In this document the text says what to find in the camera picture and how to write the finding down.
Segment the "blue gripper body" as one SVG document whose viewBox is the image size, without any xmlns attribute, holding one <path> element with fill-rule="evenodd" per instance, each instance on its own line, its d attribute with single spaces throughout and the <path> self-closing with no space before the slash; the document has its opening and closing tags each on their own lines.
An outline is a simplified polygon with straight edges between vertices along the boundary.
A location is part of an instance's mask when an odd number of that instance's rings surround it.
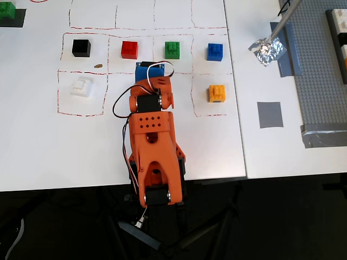
<svg viewBox="0 0 347 260">
<path fill-rule="evenodd" d="M 139 82 L 147 78 L 147 69 L 154 62 L 142 61 L 136 63 L 135 82 Z M 150 68 L 149 78 L 164 76 L 164 64 L 158 64 Z"/>
</svg>

